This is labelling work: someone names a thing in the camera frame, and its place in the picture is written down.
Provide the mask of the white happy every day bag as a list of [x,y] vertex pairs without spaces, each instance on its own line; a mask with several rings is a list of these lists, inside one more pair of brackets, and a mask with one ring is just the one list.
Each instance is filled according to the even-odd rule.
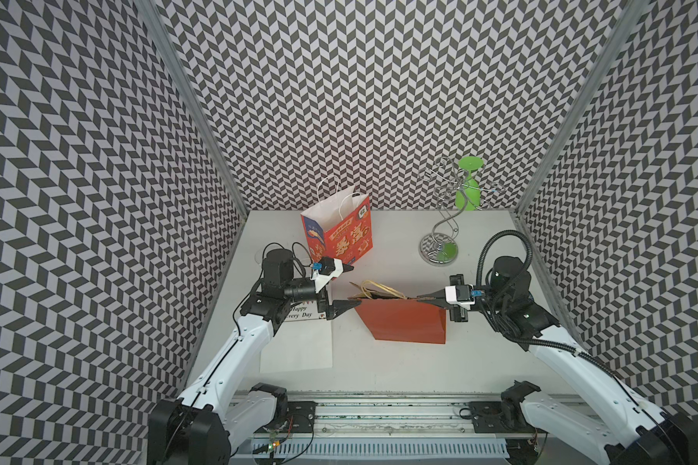
[[261,352],[262,374],[333,367],[332,323],[315,301],[294,304],[273,340]]

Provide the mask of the plain red paper bag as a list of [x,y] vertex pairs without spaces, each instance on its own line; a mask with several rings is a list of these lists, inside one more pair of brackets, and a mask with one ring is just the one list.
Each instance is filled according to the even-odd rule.
[[352,300],[357,314],[375,340],[444,345],[447,339],[444,308],[365,280],[353,283],[359,291]]

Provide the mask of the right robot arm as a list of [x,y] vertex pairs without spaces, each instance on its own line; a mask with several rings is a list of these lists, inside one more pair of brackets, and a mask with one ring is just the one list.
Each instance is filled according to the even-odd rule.
[[494,332],[549,366],[595,413],[590,418],[531,382],[517,382],[501,395],[503,423],[553,434],[596,464],[698,464],[696,422],[666,412],[620,381],[532,299],[532,259],[525,234],[498,232],[483,246],[474,284],[453,275],[449,286],[421,298],[448,311],[455,323],[480,313]]

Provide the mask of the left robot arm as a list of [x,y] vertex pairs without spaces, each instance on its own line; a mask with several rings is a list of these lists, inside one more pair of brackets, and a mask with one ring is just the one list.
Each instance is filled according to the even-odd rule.
[[295,305],[313,302],[329,320],[356,307],[356,301],[334,300],[330,293],[331,282],[353,269],[329,257],[305,267],[292,250],[267,246],[228,340],[189,387],[149,414],[147,463],[226,464],[258,429],[281,426],[288,408],[283,387],[261,383],[237,406],[232,399]]

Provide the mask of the red printed paper bag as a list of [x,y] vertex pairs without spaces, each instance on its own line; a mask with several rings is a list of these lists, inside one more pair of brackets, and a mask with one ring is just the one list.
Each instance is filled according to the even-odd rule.
[[337,258],[353,265],[373,246],[370,195],[350,185],[301,213],[310,259]]

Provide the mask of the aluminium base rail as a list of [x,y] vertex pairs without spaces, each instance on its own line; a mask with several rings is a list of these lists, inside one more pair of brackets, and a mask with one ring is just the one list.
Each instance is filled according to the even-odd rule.
[[[473,401],[465,419],[476,434],[556,436],[599,464],[610,464],[634,450],[659,416],[627,389],[599,391],[589,401],[591,418],[558,402],[529,382],[517,382],[498,404]],[[259,430],[308,434],[325,424],[329,431],[374,434],[442,433],[452,415],[437,402],[420,399],[288,399],[282,387],[258,384],[238,404],[214,389],[193,391],[159,402],[149,416],[150,464],[226,464],[235,449]]]

